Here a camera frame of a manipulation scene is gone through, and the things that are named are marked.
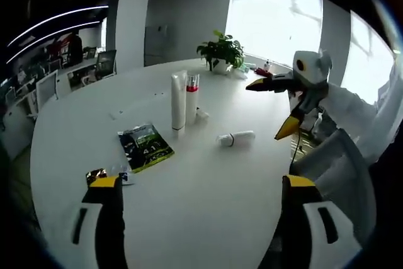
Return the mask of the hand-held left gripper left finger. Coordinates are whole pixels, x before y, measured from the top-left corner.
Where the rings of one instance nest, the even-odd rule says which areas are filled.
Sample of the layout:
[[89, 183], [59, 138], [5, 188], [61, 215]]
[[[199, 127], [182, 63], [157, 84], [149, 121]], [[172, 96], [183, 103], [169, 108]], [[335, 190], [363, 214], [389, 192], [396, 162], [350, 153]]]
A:
[[73, 225], [76, 268], [127, 268], [124, 250], [122, 179], [97, 178], [89, 186]]

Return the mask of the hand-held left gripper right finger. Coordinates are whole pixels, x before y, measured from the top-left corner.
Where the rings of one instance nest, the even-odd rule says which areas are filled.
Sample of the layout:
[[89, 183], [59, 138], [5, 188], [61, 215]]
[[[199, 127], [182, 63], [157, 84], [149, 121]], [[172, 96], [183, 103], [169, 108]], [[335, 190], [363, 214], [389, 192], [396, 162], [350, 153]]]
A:
[[283, 268], [344, 268], [361, 250], [351, 220], [301, 176], [282, 178], [279, 227]]

